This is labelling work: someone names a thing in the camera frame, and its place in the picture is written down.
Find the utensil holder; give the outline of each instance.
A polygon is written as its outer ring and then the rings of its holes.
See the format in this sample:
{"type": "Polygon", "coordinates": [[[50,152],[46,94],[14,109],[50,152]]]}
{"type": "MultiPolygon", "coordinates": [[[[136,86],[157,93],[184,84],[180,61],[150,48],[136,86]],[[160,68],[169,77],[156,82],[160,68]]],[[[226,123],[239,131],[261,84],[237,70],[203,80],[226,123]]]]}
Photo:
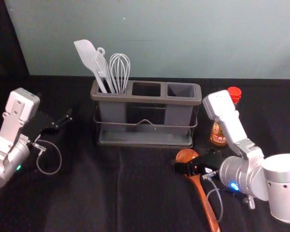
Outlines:
{"type": "Polygon", "coordinates": [[[191,147],[201,87],[192,83],[129,80],[125,94],[91,92],[99,144],[191,147]]]}

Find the wire whisk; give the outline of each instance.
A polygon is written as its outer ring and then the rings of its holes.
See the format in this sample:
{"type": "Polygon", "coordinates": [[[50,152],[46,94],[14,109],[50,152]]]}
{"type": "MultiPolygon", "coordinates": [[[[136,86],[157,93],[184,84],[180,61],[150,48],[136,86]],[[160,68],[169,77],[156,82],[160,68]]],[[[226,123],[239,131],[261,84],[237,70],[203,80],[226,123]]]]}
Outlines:
{"type": "Polygon", "coordinates": [[[111,56],[109,73],[116,93],[123,94],[126,92],[130,66],[130,60],[125,54],[115,53],[111,56]]]}

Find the bottle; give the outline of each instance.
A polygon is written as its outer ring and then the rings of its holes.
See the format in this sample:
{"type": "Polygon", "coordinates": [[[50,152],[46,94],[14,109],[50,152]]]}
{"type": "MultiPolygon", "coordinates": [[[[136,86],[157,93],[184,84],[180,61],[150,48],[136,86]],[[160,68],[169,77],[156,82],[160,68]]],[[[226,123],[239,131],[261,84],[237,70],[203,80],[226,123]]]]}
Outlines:
{"type": "MultiPolygon", "coordinates": [[[[228,92],[231,96],[231,99],[235,107],[237,107],[242,97],[242,91],[237,87],[229,87],[228,92]]],[[[219,124],[216,122],[214,122],[213,127],[212,127],[210,141],[212,142],[212,144],[219,147],[224,147],[228,145],[227,139],[226,137],[224,137],[222,133],[222,129],[220,128],[219,124]]]]}

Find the wooden spoon handle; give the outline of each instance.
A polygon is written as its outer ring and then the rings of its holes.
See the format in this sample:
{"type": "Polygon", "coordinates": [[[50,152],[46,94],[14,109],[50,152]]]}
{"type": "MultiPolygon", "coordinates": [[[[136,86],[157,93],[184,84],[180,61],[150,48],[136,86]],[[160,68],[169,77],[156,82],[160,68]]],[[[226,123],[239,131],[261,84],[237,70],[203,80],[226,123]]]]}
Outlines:
{"type": "Polygon", "coordinates": [[[212,206],[210,205],[210,203],[206,202],[206,194],[201,185],[200,175],[189,176],[188,178],[193,182],[193,185],[199,193],[211,232],[220,232],[220,227],[216,220],[212,206]]]}

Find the white robotic arm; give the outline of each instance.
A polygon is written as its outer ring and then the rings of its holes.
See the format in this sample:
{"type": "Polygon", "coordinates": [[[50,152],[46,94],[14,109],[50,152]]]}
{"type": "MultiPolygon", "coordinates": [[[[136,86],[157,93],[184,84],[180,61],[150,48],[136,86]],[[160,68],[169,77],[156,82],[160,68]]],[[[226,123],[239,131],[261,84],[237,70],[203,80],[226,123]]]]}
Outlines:
{"type": "Polygon", "coordinates": [[[23,88],[10,93],[0,130],[0,188],[29,155],[30,140],[21,131],[35,116],[39,104],[40,99],[23,88]]]}
{"type": "Polygon", "coordinates": [[[247,194],[252,209],[253,197],[269,201],[271,214],[290,223],[290,154],[264,159],[262,150],[247,138],[228,91],[208,95],[203,104],[209,118],[221,126],[229,147],[238,155],[222,163],[221,182],[247,194]]]}

